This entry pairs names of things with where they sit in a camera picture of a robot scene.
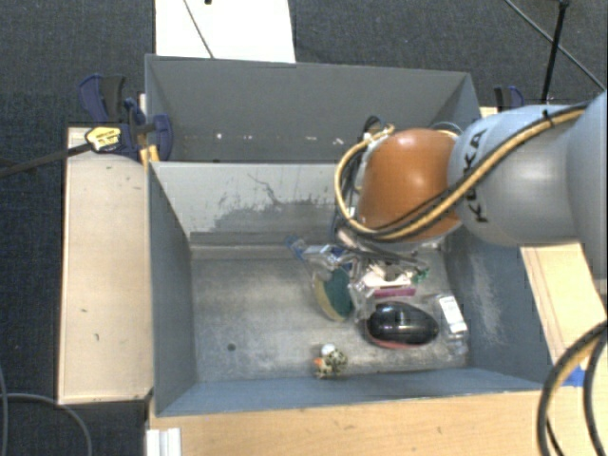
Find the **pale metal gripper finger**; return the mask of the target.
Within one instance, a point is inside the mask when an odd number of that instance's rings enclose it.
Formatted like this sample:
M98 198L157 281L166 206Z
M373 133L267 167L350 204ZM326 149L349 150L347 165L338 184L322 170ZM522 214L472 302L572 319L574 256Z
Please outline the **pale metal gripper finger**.
M375 288L369 286L363 279L350 282L350 297L353 305L353 319L361 321L367 319L375 306Z
M379 278L380 290L400 290L408 289L413 286L409 276L410 271L404 270L398 265L384 265L380 268Z

